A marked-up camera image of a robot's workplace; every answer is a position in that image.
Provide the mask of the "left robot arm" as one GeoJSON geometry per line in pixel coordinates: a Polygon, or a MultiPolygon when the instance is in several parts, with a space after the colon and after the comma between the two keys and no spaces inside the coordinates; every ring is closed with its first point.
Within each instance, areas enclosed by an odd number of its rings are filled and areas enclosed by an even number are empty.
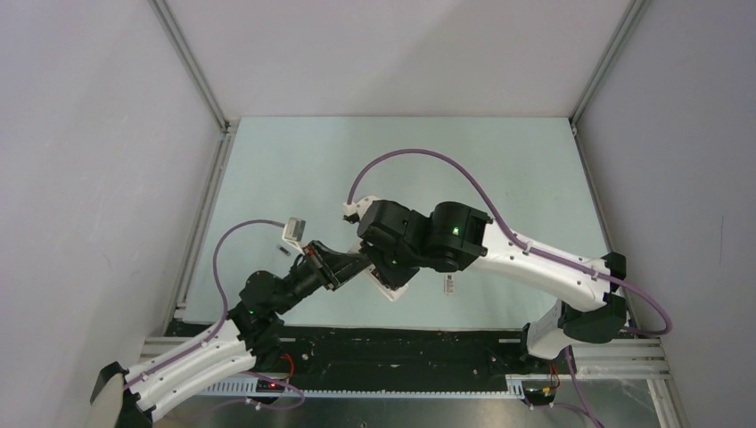
{"type": "Polygon", "coordinates": [[[90,398],[87,427],[151,427],[193,395],[231,375],[275,368],[281,315],[315,291],[336,290],[371,265],[362,252],[306,245],[284,277],[251,274],[239,302],[214,325],[174,349],[130,368],[104,367],[90,398]]]}

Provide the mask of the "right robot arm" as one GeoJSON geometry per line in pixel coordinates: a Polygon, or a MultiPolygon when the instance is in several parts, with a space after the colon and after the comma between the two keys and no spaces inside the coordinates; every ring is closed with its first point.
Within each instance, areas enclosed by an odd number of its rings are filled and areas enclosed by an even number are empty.
{"type": "Polygon", "coordinates": [[[609,275],[616,255],[585,259],[538,243],[518,246],[487,213],[442,202],[429,216],[397,202],[368,196],[342,207],[357,225],[359,250],[372,262],[366,273],[391,301],[422,268],[450,276],[468,268],[505,276],[557,298],[538,321],[522,329],[521,366],[533,373],[575,343],[612,341],[627,322],[627,301],[609,275]]]}

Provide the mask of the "white remote control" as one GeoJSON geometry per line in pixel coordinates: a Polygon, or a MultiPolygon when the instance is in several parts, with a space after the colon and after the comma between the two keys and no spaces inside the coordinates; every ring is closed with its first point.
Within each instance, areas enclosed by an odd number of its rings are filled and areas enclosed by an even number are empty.
{"type": "Polygon", "coordinates": [[[372,284],[387,300],[396,301],[406,292],[415,271],[399,267],[389,260],[381,251],[354,245],[349,249],[350,254],[362,254],[368,257],[371,264],[362,271],[361,277],[372,284]]]}

